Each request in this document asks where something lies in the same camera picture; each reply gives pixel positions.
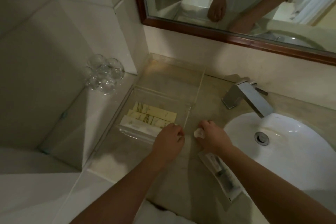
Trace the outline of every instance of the faucet handle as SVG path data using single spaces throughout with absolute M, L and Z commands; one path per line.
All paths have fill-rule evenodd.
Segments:
M 255 88 L 256 91 L 258 91 L 259 93 L 265 95 L 265 96 L 268 96 L 268 92 L 267 91 L 264 91 L 262 90 L 261 88 L 258 88 L 258 84 L 256 82 L 250 82 L 250 84 Z

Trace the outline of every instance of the faucet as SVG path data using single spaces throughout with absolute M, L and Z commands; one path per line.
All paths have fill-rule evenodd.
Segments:
M 228 109 L 231 109 L 237 106 L 242 99 L 245 99 L 258 116 L 264 118 L 273 113 L 274 109 L 259 93 L 268 95 L 266 91 L 257 87 L 257 83 L 249 83 L 243 80 L 231 86 L 224 98 L 222 98 L 222 102 Z

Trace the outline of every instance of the hand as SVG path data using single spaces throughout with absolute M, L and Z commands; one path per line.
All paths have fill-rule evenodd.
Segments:
M 210 21 L 220 21 L 226 12 L 226 0 L 213 0 L 208 10 L 208 18 Z
M 249 15 L 243 15 L 242 17 L 234 20 L 230 24 L 228 31 L 241 34 L 248 34 L 253 29 L 256 21 L 257 20 L 254 20 Z
M 165 167 L 177 157 L 183 145 L 183 128 L 171 123 L 157 135 L 150 155 L 154 158 L 154 161 Z
M 229 152 L 233 149 L 232 142 L 224 129 L 217 126 L 212 120 L 202 120 L 199 125 L 204 129 L 205 139 L 197 137 L 199 144 L 207 151 L 221 157 L 224 152 Z

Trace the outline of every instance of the person's left hand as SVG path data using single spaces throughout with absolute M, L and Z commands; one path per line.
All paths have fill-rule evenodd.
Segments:
M 229 28 L 228 31 L 234 33 L 241 33 L 241 34 L 248 34 L 254 27 L 256 20 L 254 20 L 249 15 L 243 15 L 242 17 L 234 20 Z
M 183 128 L 171 123 L 157 135 L 150 155 L 154 158 L 154 161 L 165 167 L 177 157 L 183 145 Z

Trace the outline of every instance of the sink drain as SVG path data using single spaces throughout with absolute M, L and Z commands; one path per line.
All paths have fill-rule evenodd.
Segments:
M 268 138 L 268 136 L 263 133 L 263 132 L 257 132 L 254 134 L 254 139 L 256 140 L 256 142 L 262 146 L 266 146 L 270 144 L 270 139 Z

